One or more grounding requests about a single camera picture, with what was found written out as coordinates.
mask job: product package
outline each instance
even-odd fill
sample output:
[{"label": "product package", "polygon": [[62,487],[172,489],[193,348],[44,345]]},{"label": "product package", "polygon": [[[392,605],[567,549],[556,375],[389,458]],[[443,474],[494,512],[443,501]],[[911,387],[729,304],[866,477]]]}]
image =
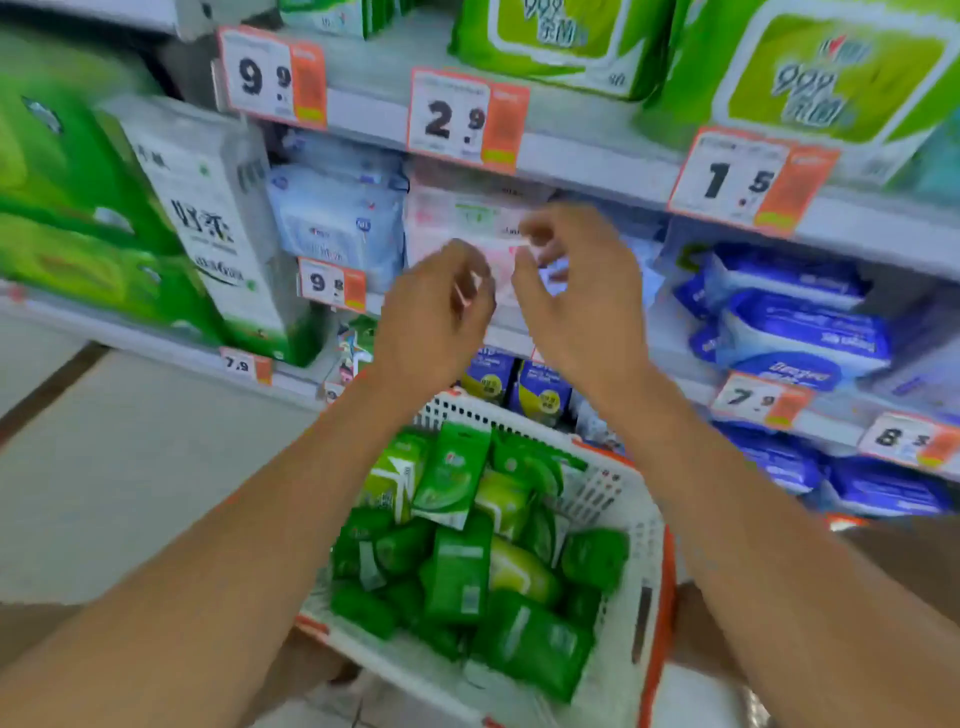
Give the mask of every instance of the product package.
[{"label": "product package", "polygon": [[820,495],[827,505],[856,516],[936,516],[955,511],[939,478],[870,457],[831,460]]},{"label": "product package", "polygon": [[472,657],[569,703],[593,645],[592,630],[552,615],[517,592],[502,590],[490,595]]},{"label": "product package", "polygon": [[367,290],[389,290],[403,267],[402,192],[298,164],[273,169],[267,190],[285,251],[363,271]]},{"label": "product package", "polygon": [[484,347],[470,361],[460,385],[474,397],[502,405],[515,363],[516,357]]},{"label": "product package", "polygon": [[713,426],[788,493],[801,496],[820,487],[820,453],[799,438],[730,423]]},{"label": "product package", "polygon": [[535,503],[516,544],[536,555],[550,569],[555,569],[564,550],[570,519]]},{"label": "product package", "polygon": [[490,583],[493,522],[470,513],[463,530],[437,529],[433,558],[424,578],[424,614],[444,624],[476,624],[484,615]]},{"label": "product package", "polygon": [[521,480],[486,470],[480,478],[473,505],[493,520],[493,533],[513,541],[523,531],[537,491]]},{"label": "product package", "polygon": [[394,0],[279,0],[280,17],[294,28],[368,38],[394,17]]},{"label": "product package", "polygon": [[885,184],[956,106],[958,21],[940,0],[680,0],[636,123],[683,151],[709,124],[834,148],[836,177]]},{"label": "product package", "polygon": [[320,350],[297,264],[280,249],[267,197],[263,135],[175,99],[124,95],[103,104],[227,322],[247,352],[305,366]]},{"label": "product package", "polygon": [[466,0],[450,52],[494,73],[639,99],[660,74],[671,5]]},{"label": "product package", "polygon": [[574,584],[595,587],[611,594],[630,559],[630,537],[612,528],[592,528],[566,539],[560,568]]},{"label": "product package", "polygon": [[560,579],[539,558],[494,536],[490,547],[490,591],[501,589],[522,594],[547,609],[552,609],[563,594]]},{"label": "product package", "polygon": [[413,499],[413,514],[454,529],[468,520],[487,463],[489,430],[444,422]]},{"label": "product package", "polygon": [[876,316],[746,289],[720,315],[717,365],[821,392],[890,366]]},{"label": "product package", "polygon": [[554,427],[570,400],[572,387],[545,364],[526,360],[510,393],[510,409],[541,425]]}]

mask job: green tissue pack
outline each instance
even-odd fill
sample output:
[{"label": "green tissue pack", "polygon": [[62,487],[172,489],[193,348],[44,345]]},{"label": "green tissue pack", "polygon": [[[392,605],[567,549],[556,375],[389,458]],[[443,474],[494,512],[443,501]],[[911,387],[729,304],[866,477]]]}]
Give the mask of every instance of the green tissue pack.
[{"label": "green tissue pack", "polygon": [[445,422],[414,495],[413,514],[462,529],[487,463],[489,430]]},{"label": "green tissue pack", "polygon": [[954,0],[679,0],[666,80],[636,118],[685,151],[707,124],[840,151],[886,184],[957,105]]},{"label": "green tissue pack", "polygon": [[643,98],[663,61],[670,0],[464,0],[450,52],[508,76]]},{"label": "green tissue pack", "polygon": [[494,592],[473,639],[473,657],[569,703],[593,649],[591,630],[516,592]]}]

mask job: white price card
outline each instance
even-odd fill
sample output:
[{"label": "white price card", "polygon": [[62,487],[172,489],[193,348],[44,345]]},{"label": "white price card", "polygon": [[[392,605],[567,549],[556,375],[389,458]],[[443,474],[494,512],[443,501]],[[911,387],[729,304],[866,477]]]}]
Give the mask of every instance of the white price card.
[{"label": "white price card", "polygon": [[272,383],[273,359],[239,349],[232,349],[231,347],[221,347],[220,359],[224,364],[224,369],[232,375],[268,386]]},{"label": "white price card", "polygon": [[230,105],[298,126],[326,126],[326,73],[319,46],[256,28],[222,28],[221,58]]},{"label": "white price card", "polygon": [[805,387],[731,372],[710,411],[773,429],[790,429],[811,399],[813,392]]},{"label": "white price card", "polygon": [[300,258],[298,264],[301,296],[337,308],[367,310],[367,276],[363,271],[308,257]]},{"label": "white price card", "polygon": [[827,181],[837,153],[758,134],[700,130],[667,208],[772,234],[790,234]]},{"label": "white price card", "polygon": [[915,415],[885,412],[860,438],[865,455],[937,470],[960,449],[960,430]]},{"label": "white price card", "polygon": [[415,68],[407,147],[434,157],[515,172],[530,89]]}]

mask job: wet wipes pack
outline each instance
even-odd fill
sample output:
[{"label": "wet wipes pack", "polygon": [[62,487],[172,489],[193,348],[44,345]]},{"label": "wet wipes pack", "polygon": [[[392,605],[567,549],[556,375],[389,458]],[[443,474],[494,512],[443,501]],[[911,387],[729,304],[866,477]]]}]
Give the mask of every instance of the wet wipes pack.
[{"label": "wet wipes pack", "polygon": [[788,493],[801,496],[820,486],[820,453],[807,443],[752,427],[729,423],[713,426]]},{"label": "wet wipes pack", "polygon": [[863,303],[870,291],[852,260],[806,260],[750,243],[713,246],[702,283],[700,303],[709,311],[716,311],[744,288],[782,293],[845,311]]},{"label": "wet wipes pack", "polygon": [[890,366],[876,316],[748,288],[720,315],[716,363],[724,369],[830,392]]},{"label": "wet wipes pack", "polygon": [[823,502],[858,516],[934,516],[954,511],[939,478],[870,457],[830,461]]}]

